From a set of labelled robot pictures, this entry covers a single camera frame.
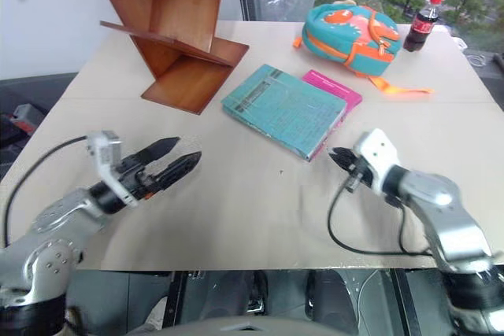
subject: table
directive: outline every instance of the table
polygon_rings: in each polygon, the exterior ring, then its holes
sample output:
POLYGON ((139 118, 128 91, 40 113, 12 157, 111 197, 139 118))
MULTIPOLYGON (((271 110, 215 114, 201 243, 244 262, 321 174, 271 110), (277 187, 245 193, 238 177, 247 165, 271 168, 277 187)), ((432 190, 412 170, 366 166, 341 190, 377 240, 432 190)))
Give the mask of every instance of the table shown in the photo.
MULTIPOLYGON (((402 87, 431 87, 432 95, 387 96, 342 65, 291 47, 300 23, 220 22, 217 35, 250 50, 201 116, 139 96, 153 78, 129 37, 112 31, 70 84, 2 181, 2 209, 20 175, 66 139, 114 130, 123 155, 158 138, 180 136, 157 169, 184 153, 202 151, 198 167, 136 209, 125 209, 96 235, 84 268, 165 271, 258 268, 426 268, 427 257, 376 257, 347 252, 328 237, 328 205, 345 173, 327 150, 352 146, 363 131, 382 128, 402 164, 450 177, 494 251, 504 249, 500 191, 504 183, 504 113, 450 36, 434 32, 415 54, 401 50, 384 77, 402 87), (308 163, 239 124, 220 101, 258 66, 294 76, 316 69, 363 95, 364 101, 308 163)), ((406 35, 407 26, 401 26, 406 35)), ((98 180, 83 144, 62 150, 26 182, 13 206, 18 238, 42 210, 76 186, 98 180)), ((338 204, 336 232, 363 249, 397 249, 399 213, 367 188, 338 204)), ((421 224, 409 213, 406 246, 425 247, 421 224)))

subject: wooden shelf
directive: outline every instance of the wooden shelf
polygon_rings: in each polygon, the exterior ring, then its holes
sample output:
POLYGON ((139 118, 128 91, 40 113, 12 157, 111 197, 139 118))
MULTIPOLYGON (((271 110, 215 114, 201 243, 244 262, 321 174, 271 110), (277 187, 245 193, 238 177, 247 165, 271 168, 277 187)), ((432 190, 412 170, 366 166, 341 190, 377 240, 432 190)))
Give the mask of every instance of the wooden shelf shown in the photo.
POLYGON ((110 0, 156 78, 143 98, 199 114, 248 50, 214 37, 221 0, 110 0))

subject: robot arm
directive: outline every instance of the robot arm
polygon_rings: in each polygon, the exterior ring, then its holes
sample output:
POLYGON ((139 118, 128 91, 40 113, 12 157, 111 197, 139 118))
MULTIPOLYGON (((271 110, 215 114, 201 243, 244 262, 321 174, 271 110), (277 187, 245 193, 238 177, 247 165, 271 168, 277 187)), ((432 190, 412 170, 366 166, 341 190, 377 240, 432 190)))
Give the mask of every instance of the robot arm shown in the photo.
POLYGON ((454 323, 466 334, 504 334, 504 282, 487 240, 461 203, 460 190, 439 175, 408 171, 379 129, 364 134, 353 152, 334 149, 332 159, 383 197, 397 198, 424 225, 432 256, 442 273, 454 323))
POLYGON ((28 233, 0 252, 0 333, 52 335, 65 321, 65 293, 89 239, 112 214, 148 199, 184 177, 199 162, 192 153, 157 175, 146 166, 169 153, 178 138, 161 139, 120 159, 111 131, 87 137, 102 181, 77 189, 42 211, 28 233))

